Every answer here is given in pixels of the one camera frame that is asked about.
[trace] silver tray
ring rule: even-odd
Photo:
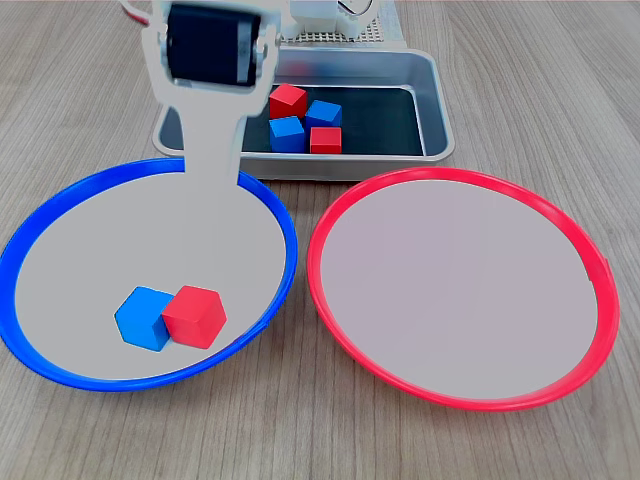
[[[400,168],[436,164],[447,158],[454,149],[436,65],[434,59],[424,52],[282,46],[275,84],[282,83],[308,88],[339,87],[359,91],[394,89],[409,92],[413,105],[407,108],[415,111],[422,154],[360,154],[345,151],[342,155],[317,155],[243,151],[241,170],[259,179],[361,181]],[[182,131],[173,109],[163,108],[153,142],[165,155],[182,156]]]

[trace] metal tray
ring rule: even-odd
[[[240,164],[257,178],[361,181],[435,164],[454,149],[435,62],[423,52],[283,46],[275,84],[283,83],[307,88],[310,100],[342,100],[343,154],[271,153],[267,105],[260,117],[247,121]],[[165,155],[182,155],[173,109],[162,110],[153,142]]]

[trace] white perforated panel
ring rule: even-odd
[[[376,18],[367,29],[356,39],[349,40],[341,33],[303,33],[293,40],[284,40],[283,43],[309,43],[309,42],[321,42],[321,43],[369,43],[369,42],[384,42],[384,35],[382,32],[382,25],[380,19]]]

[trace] red cube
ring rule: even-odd
[[[205,350],[227,321],[217,292],[189,286],[173,297],[162,318],[174,342]]]
[[[287,117],[303,119],[307,114],[307,92],[293,85],[280,85],[269,96],[271,120]]]
[[[311,153],[342,153],[342,129],[340,127],[313,127],[310,143]]]

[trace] wood grain surface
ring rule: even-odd
[[[301,262],[269,329],[206,373],[131,394],[53,384],[1,345],[0,479],[640,478],[639,4],[398,10],[409,46],[439,67],[457,144],[445,165],[544,196],[608,257],[622,316],[600,373],[510,414],[442,408],[375,379],[306,285],[312,229],[347,186],[273,182]],[[158,113],[140,27],[117,3],[0,1],[0,244],[60,189],[158,156]]]

